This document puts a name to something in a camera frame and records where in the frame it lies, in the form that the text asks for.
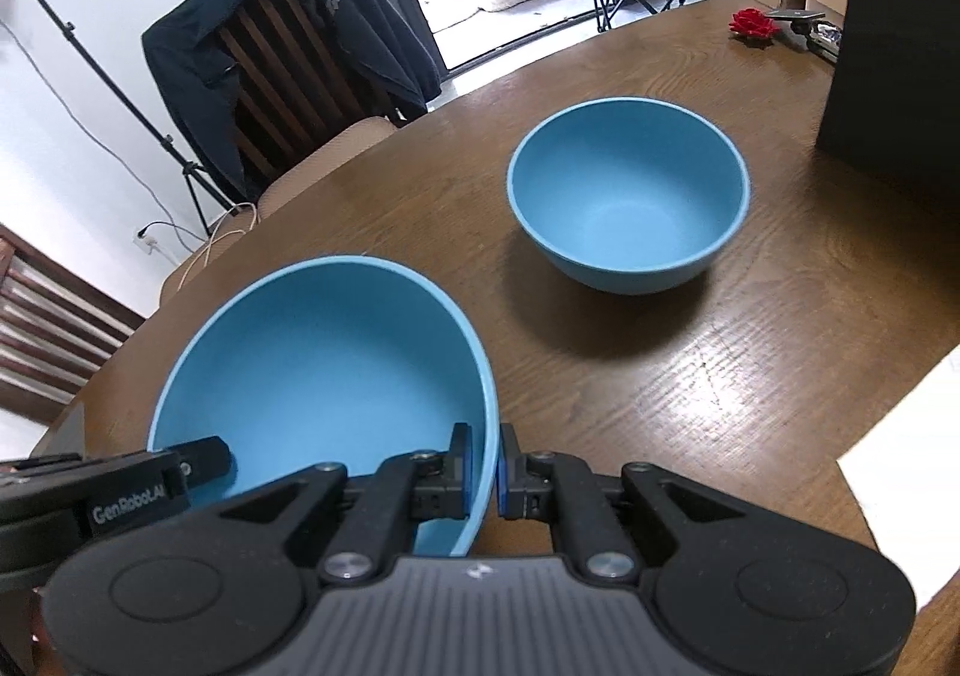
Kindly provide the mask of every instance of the screw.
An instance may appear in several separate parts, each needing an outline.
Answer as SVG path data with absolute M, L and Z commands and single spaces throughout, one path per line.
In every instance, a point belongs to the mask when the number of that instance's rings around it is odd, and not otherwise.
M 619 551 L 601 551 L 587 560 L 587 570 L 600 578 L 623 578 L 634 569 L 634 561 Z
M 355 551 L 342 551 L 326 558 L 323 569 L 331 576 L 342 579 L 354 579 L 366 576 L 372 569 L 373 563 L 365 554 Z

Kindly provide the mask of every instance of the beige chair cushion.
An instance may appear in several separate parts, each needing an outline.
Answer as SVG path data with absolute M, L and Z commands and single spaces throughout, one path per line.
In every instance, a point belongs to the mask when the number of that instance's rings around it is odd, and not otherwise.
M 246 232 L 253 222 L 253 208 L 242 208 L 235 216 L 224 219 L 224 222 L 220 225 L 219 230 L 217 230 L 217 242 L 215 242 L 210 247 L 210 259 L 209 262 L 212 262 L 214 259 L 217 259 L 224 251 L 227 251 L 230 246 L 236 243 L 243 235 L 227 235 L 227 232 L 234 232 L 234 230 L 239 230 L 239 232 Z M 213 227 L 216 226 L 216 222 L 210 225 L 210 229 L 213 230 Z M 206 246 L 200 246 L 200 249 L 192 256 L 187 259 L 184 264 L 181 264 L 173 273 L 168 275 L 167 280 L 163 281 L 163 285 L 160 287 L 160 304 L 164 304 L 171 297 L 179 292 L 181 287 L 181 280 L 184 280 L 184 284 L 190 283 L 191 280 L 197 278 L 197 275 L 203 272 L 203 256 L 206 253 Z M 190 272 L 187 273 L 186 279 L 184 279 L 184 273 L 187 272 L 189 268 Z
M 257 203 L 260 217 L 267 218 L 271 213 L 276 213 L 296 195 L 326 178 L 353 157 L 387 139 L 395 131 L 397 127 L 386 118 L 365 118 L 346 128 L 292 170 L 281 175 L 263 192 L 260 202 Z

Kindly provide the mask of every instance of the wood grain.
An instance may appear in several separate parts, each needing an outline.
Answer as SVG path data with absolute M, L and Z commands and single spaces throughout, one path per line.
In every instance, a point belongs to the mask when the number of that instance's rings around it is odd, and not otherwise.
M 870 542 L 835 460 L 960 342 L 960 230 L 813 152 L 832 71 L 727 34 L 747 0 L 680 8 L 536 62 L 402 128 L 281 208 L 152 316 L 80 392 L 88 449 L 143 446 L 160 387 L 210 314 L 283 265 L 395 259 L 482 338 L 526 449 L 616 473 L 645 459 Z M 520 233 L 514 147 L 568 104 L 683 104 L 740 147 L 754 199 L 712 271 L 649 298 L 592 292 Z M 536 551 L 488 521 L 478 552 Z M 919 616 L 898 676 L 955 676 L 960 579 Z
M 294 14 L 294 18 L 298 21 L 301 29 L 304 30 L 304 35 L 306 35 L 317 58 L 320 60 L 320 64 L 323 66 L 323 69 L 325 69 L 326 76 L 336 94 L 336 98 L 349 109 L 350 116 L 356 120 L 360 120 L 364 117 L 364 111 L 362 107 L 360 107 L 360 103 L 357 102 L 341 69 L 337 66 L 336 62 L 333 61 L 333 57 L 330 56 L 330 51 L 328 51 L 326 45 L 323 44 L 323 37 L 320 36 L 320 30 L 322 30 L 323 27 L 318 28 L 310 21 L 310 17 L 306 14 L 306 11 L 304 11 L 304 6 L 299 3 L 299 0 L 284 1 L 290 8 L 291 13 Z
M 280 114 L 284 123 L 291 128 L 301 142 L 308 142 L 310 136 L 306 133 L 306 129 L 301 126 L 301 123 L 299 123 L 294 113 L 287 107 L 287 104 L 272 86 L 270 80 L 267 80 L 267 76 L 261 72 L 253 59 L 251 59 L 247 52 L 240 46 L 237 38 L 232 35 L 226 26 L 219 31 L 219 35 L 222 40 L 224 40 L 224 45 L 227 45 L 230 54 L 232 54 L 234 59 L 243 67 L 243 71 L 247 77 L 253 80 L 256 87 L 260 89 L 260 92 L 270 100 L 270 103 L 274 106 L 275 111 Z
M 296 65 L 299 66 L 299 70 L 309 78 L 310 85 L 312 86 L 310 90 L 316 95 L 315 99 L 321 100 L 328 114 L 332 114 L 333 118 L 337 120 L 337 123 L 343 126 L 344 114 L 341 112 L 341 109 L 337 107 L 336 100 L 333 99 L 330 92 L 326 89 L 325 84 L 313 68 L 313 65 L 310 64 L 310 59 L 306 58 L 304 50 L 301 48 L 301 45 L 299 45 L 299 42 L 296 41 L 296 37 L 294 37 L 293 32 L 290 31 L 290 27 L 283 21 L 283 18 L 280 16 L 280 11 L 270 0 L 256 0 L 256 2 L 263 8 L 264 13 L 267 14 L 267 18 L 270 19 L 270 23 L 274 26 L 277 35 L 280 35 L 280 39 L 283 40 L 283 44 L 286 45 L 287 51 L 293 56 Z
M 272 71 L 272 76 L 280 80 L 280 83 L 283 85 L 283 89 L 290 99 L 292 99 L 296 106 L 299 107 L 301 113 L 304 114 L 307 121 L 301 119 L 301 123 L 305 127 L 312 127 L 312 133 L 314 136 L 325 137 L 328 136 L 328 129 L 326 128 L 323 119 L 320 118 L 313 104 L 310 103 L 309 99 L 306 98 L 304 90 L 302 90 L 299 85 L 296 84 L 296 80 L 290 72 L 290 68 L 284 65 L 283 61 L 280 60 L 280 57 L 277 56 L 277 51 L 274 50 L 270 40 L 267 40 L 264 37 L 263 32 L 261 32 L 260 27 L 253 21 L 250 14 L 247 12 L 247 9 L 243 6 L 237 8 L 236 11 L 237 17 L 240 19 L 240 23 L 243 24 L 244 29 L 247 30 L 247 33 L 253 39 L 254 44 L 260 50 L 260 54 L 266 59 L 267 66 L 270 67 Z

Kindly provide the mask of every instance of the bowl rim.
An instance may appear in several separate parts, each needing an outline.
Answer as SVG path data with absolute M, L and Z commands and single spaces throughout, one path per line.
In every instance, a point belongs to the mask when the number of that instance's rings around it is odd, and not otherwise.
M 515 196 L 514 192 L 514 171 L 515 167 L 517 166 L 517 160 L 520 159 L 520 154 L 523 152 L 523 149 L 526 147 L 527 143 L 530 142 L 530 140 L 541 130 L 541 128 L 544 128 L 554 120 L 573 112 L 573 110 L 580 109 L 581 107 L 590 107 L 594 104 L 609 104 L 614 102 L 656 104 L 660 107 L 670 107 L 671 109 L 678 110 L 679 112 L 690 116 L 694 120 L 699 121 L 701 124 L 705 124 L 715 134 L 717 134 L 717 136 L 720 137 L 720 139 L 727 145 L 728 150 L 730 150 L 731 155 L 733 156 L 733 161 L 736 162 L 736 165 L 740 171 L 740 185 L 742 189 L 740 206 L 737 208 L 736 215 L 733 216 L 733 220 L 727 227 L 726 232 L 724 232 L 723 235 L 720 235 L 720 237 L 718 237 L 717 240 L 715 240 L 709 246 L 697 251 L 696 254 L 690 254 L 690 256 L 685 256 L 683 259 L 676 259 L 672 262 L 664 262 L 663 264 L 654 266 L 630 269 L 605 267 L 600 264 L 584 261 L 584 259 L 579 259 L 579 257 L 573 256 L 573 254 L 570 254 L 568 251 L 565 251 L 564 249 L 549 242 L 534 229 L 534 227 L 523 215 L 523 212 L 520 210 L 520 205 L 517 203 L 517 196 Z M 741 155 L 738 147 L 733 144 L 733 141 L 726 136 L 723 131 L 720 131 L 720 128 L 718 128 L 714 123 L 707 121 L 707 119 L 702 117 L 702 115 L 699 113 L 693 112 L 693 110 L 688 110 L 686 107 L 681 107 L 678 104 L 673 104 L 672 102 L 664 102 L 664 100 L 659 99 L 650 99 L 649 97 L 602 97 L 600 99 L 587 100 L 587 102 L 580 102 L 579 104 L 571 104 L 570 107 L 565 107 L 563 110 L 554 113 L 532 128 L 531 131 L 529 131 L 529 133 L 527 133 L 526 136 L 520 140 L 520 145 L 517 145 L 515 148 L 514 155 L 510 159 L 510 166 L 507 168 L 507 200 L 510 203 L 511 211 L 514 213 L 517 221 L 520 222 L 523 230 L 527 233 L 527 235 L 530 235 L 530 237 L 534 239 L 536 244 L 538 244 L 542 249 L 549 251 L 550 254 L 558 256 L 560 259 L 565 259 L 571 264 L 575 264 L 580 267 L 586 267 L 590 270 L 600 273 L 612 273 L 618 275 L 651 275 L 654 273 L 664 273 L 672 270 L 679 270 L 680 268 L 707 259 L 709 256 L 712 256 L 712 254 L 716 254 L 717 251 L 723 248 L 723 246 L 726 246 L 726 244 L 731 240 L 731 237 L 736 234 L 736 230 L 739 230 L 743 225 L 743 220 L 747 216 L 747 210 L 750 208 L 750 193 L 750 173 L 747 171 L 747 163 L 744 160 L 743 155 Z
M 190 342 L 181 352 L 181 355 L 179 355 L 176 360 L 176 364 L 174 364 L 173 369 L 171 369 L 170 374 L 167 376 L 167 380 L 165 384 L 163 384 L 163 389 L 160 392 L 160 398 L 157 400 L 157 406 L 154 408 L 154 417 L 150 423 L 150 432 L 147 435 L 147 450 L 152 451 L 155 449 L 155 438 L 157 438 L 157 425 L 160 423 L 160 414 L 167 401 L 167 396 L 169 396 L 170 390 L 173 388 L 176 376 L 184 366 L 190 352 L 198 342 L 203 339 L 203 336 L 210 331 L 210 328 L 212 328 L 215 323 L 220 321 L 229 310 L 232 310 L 234 305 L 243 301 L 243 299 L 246 299 L 249 295 L 253 294 L 253 292 L 258 291 L 268 283 L 284 278 L 291 273 L 296 273 L 299 270 L 343 264 L 358 264 L 378 268 L 396 275 L 401 275 L 403 278 L 413 281 L 413 283 L 416 283 L 416 285 L 430 294 L 441 307 L 446 309 L 446 312 L 448 312 L 450 317 L 457 323 L 458 328 L 460 328 L 460 331 L 467 339 L 467 345 L 469 345 L 474 364 L 477 366 L 480 384 L 483 389 L 486 434 L 484 435 L 483 462 L 480 465 L 480 483 L 477 485 L 477 488 L 474 489 L 473 502 L 470 504 L 469 516 L 464 521 L 464 529 L 460 532 L 460 535 L 453 545 L 453 549 L 450 551 L 450 556 L 453 557 L 466 556 L 467 550 L 469 550 L 472 542 L 476 539 L 477 533 L 480 531 L 480 525 L 483 523 L 484 516 L 487 513 L 487 507 L 490 503 L 491 494 L 493 493 L 493 479 L 496 477 L 497 460 L 500 454 L 500 414 L 496 401 L 496 384 L 494 384 L 493 381 L 493 368 L 490 365 L 490 360 L 487 358 L 483 344 L 480 342 L 480 337 L 467 318 L 467 314 L 464 313 L 456 302 L 453 302 L 450 295 L 446 294 L 443 289 L 440 289 L 436 283 L 433 283 L 432 280 L 429 280 L 429 278 L 426 278 L 424 275 L 421 275 L 415 270 L 411 270 L 405 265 L 392 262 L 389 259 L 378 259 L 376 256 L 356 256 L 355 254 L 320 256 L 316 259 L 306 259 L 306 261 L 296 262 L 296 264 L 288 265 L 287 267 L 280 268 L 280 270 L 275 270 L 270 274 L 264 275 L 263 278 L 259 278 L 259 280 L 251 283 L 250 286 L 247 286 L 238 294 L 228 299 L 227 302 L 217 308 L 216 312 L 203 323 L 203 326 L 190 339 Z

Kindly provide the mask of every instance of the white paper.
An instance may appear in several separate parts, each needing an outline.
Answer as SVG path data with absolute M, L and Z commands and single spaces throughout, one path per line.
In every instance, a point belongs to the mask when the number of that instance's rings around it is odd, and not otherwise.
M 960 569 L 960 347 L 838 464 L 920 610 Z

